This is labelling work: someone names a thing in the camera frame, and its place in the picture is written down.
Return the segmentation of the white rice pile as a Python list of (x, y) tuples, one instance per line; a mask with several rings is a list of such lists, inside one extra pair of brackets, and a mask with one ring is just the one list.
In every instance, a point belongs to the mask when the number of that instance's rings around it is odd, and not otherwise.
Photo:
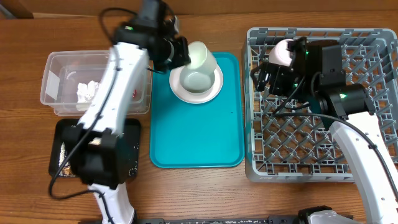
[[(66, 157), (67, 157), (67, 152), (65, 150), (65, 143), (63, 142), (60, 146), (60, 154), (58, 157), (58, 165), (59, 166), (62, 165), (62, 162), (66, 159)], [(64, 167), (71, 167), (70, 163), (67, 162)], [(137, 172), (137, 168), (138, 168), (138, 159), (136, 159), (136, 161), (134, 162), (134, 165), (130, 168), (129, 176), (134, 176)], [(59, 173), (59, 176), (60, 177), (75, 177), (75, 174), (73, 174), (73, 176), (63, 176), (62, 171), (61, 171)]]

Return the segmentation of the large white plate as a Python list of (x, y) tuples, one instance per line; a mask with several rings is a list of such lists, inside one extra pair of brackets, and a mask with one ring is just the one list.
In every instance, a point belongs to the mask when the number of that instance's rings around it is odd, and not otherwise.
[(171, 71), (169, 77), (170, 87), (175, 96), (180, 100), (191, 103), (191, 104), (202, 104), (211, 101), (215, 98), (221, 91), (223, 86), (223, 72), (220, 67), (217, 66), (214, 70), (215, 81), (212, 87), (204, 93), (191, 93), (184, 89), (180, 84), (180, 76), (185, 67), (175, 68)]

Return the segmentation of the black plastic tray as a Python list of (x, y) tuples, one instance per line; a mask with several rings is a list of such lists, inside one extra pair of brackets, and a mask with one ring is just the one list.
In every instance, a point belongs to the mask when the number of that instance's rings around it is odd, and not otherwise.
[[(66, 118), (66, 119), (61, 119), (55, 126), (55, 134), (53, 138), (53, 144), (52, 144), (52, 152), (50, 155), (50, 162), (49, 162), (49, 174), (51, 177), (54, 176), (56, 171), (58, 170), (58, 157), (60, 154), (60, 146), (63, 142), (61, 142), (61, 134), (64, 128), (67, 126), (74, 126), (78, 122), (78, 119), (73, 119), (73, 118)], [(141, 124), (139, 120), (137, 119), (127, 119), (125, 122), (125, 127), (124, 127), (124, 136), (127, 137), (126, 142), (127, 145), (131, 148), (131, 151), (133, 152), (133, 156), (135, 158), (134, 162), (136, 159), (139, 161), (139, 143), (141, 139)]]

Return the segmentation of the pale green cup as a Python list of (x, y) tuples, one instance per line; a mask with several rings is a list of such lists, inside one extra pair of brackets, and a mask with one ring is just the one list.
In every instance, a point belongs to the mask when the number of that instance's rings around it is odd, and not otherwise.
[(184, 66), (182, 73), (202, 73), (211, 75), (217, 68), (217, 62), (213, 54), (203, 42), (195, 41), (188, 45), (190, 63)]

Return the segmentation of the grey dishwasher rack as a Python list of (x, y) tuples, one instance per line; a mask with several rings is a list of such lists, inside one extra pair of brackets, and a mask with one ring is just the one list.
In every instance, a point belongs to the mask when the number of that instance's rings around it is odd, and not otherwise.
[(253, 27), (243, 45), (246, 177), (253, 182), (352, 182), (345, 157), (307, 109), (300, 116), (273, 118), (282, 98), (257, 91), (250, 73), (281, 40), (306, 37), (341, 45), (349, 84), (372, 96), (384, 142), (397, 160), (397, 36), (390, 29)]

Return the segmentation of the clear plastic bin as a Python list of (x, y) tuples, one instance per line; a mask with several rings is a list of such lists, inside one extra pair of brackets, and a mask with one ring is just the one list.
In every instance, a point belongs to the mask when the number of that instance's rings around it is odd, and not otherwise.
[(110, 58), (114, 54), (108, 50), (52, 52), (44, 69), (40, 102), (52, 107), (58, 116), (83, 115), (95, 96), (90, 103), (78, 103), (78, 84), (94, 80), (99, 83), (99, 91)]

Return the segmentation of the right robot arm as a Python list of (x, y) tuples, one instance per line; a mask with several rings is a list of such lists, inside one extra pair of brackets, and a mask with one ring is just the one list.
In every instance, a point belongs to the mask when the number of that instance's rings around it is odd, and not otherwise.
[(257, 91), (308, 103), (342, 150), (369, 223), (397, 223), (397, 169), (382, 138), (376, 108), (360, 83), (347, 84), (336, 40), (285, 39), (251, 70)]

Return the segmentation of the grey bowl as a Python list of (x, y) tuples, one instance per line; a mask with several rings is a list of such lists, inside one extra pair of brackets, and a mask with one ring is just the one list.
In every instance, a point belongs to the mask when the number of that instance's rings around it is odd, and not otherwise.
[(181, 86), (190, 93), (200, 94), (208, 91), (215, 82), (214, 73), (201, 73), (183, 70), (180, 74)]

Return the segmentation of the teal serving tray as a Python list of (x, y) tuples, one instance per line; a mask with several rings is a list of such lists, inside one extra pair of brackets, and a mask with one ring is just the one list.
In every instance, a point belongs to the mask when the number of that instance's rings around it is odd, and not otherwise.
[(195, 105), (172, 92), (169, 75), (154, 75), (150, 159), (161, 168), (234, 167), (244, 157), (243, 103), (237, 58), (214, 54), (223, 73), (221, 91)]

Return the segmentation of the cardboard wall panel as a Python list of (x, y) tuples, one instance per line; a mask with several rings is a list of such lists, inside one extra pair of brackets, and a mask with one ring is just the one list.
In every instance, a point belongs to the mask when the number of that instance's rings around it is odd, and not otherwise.
[[(176, 14), (396, 10), (397, 0), (166, 0)], [(17, 17), (34, 14), (95, 16), (107, 7), (138, 11), (140, 0), (15, 0), (1, 5)]]

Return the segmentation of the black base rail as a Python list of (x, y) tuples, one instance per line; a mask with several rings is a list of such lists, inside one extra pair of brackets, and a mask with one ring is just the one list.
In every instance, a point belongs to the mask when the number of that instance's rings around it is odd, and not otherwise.
[(266, 218), (188, 219), (164, 220), (163, 218), (138, 219), (138, 224), (295, 224), (296, 215), (273, 215)]

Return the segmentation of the small pink-white bowl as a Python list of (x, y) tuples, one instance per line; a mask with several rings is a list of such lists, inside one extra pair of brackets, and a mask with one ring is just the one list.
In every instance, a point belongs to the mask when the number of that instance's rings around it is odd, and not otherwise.
[(292, 41), (292, 39), (284, 39), (278, 42), (270, 51), (268, 61), (270, 63), (289, 67), (292, 62), (290, 51), (287, 50), (288, 42), (290, 41)]

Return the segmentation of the white napkin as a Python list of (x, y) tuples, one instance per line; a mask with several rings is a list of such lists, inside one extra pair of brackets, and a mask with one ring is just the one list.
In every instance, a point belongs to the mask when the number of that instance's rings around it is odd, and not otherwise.
[(94, 80), (90, 81), (88, 84), (79, 83), (76, 92), (78, 98), (77, 102), (90, 103), (96, 95), (99, 85), (100, 84), (98, 82), (95, 82)]

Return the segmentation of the brown food scrap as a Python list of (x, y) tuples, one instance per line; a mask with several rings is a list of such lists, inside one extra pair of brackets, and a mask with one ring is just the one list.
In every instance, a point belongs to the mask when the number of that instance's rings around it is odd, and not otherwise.
[(71, 167), (64, 167), (62, 170), (62, 174), (63, 174), (63, 176), (73, 176)]

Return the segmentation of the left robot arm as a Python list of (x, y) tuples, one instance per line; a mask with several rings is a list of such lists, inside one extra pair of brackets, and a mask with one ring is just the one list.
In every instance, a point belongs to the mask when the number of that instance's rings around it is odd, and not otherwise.
[(140, 77), (187, 65), (190, 57), (177, 16), (161, 0), (144, 0), (108, 39), (111, 49), (98, 91), (77, 124), (62, 133), (64, 164), (95, 196), (103, 223), (134, 223), (126, 180), (136, 158), (124, 137), (132, 94)]

